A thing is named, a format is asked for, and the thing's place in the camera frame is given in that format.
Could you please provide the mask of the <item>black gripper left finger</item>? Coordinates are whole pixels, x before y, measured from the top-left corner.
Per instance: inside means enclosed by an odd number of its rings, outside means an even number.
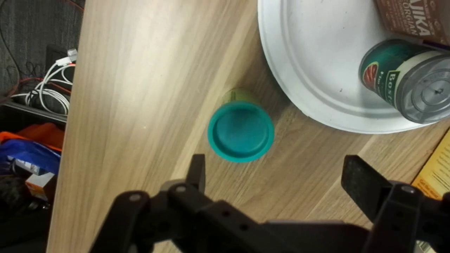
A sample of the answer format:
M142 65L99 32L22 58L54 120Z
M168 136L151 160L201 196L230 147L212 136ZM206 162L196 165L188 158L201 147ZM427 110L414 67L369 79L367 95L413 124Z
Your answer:
M182 253L262 253L257 223L203 189L205 155L194 154L185 178L165 189L170 219L163 237Z

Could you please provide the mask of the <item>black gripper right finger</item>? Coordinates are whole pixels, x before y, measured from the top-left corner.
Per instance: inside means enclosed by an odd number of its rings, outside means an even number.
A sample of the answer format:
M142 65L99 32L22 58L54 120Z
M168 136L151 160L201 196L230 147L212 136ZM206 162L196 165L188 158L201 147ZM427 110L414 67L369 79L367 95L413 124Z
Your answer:
M357 154L343 161L340 183L372 226L362 253L414 253L416 241L441 253L441 202L386 179Z

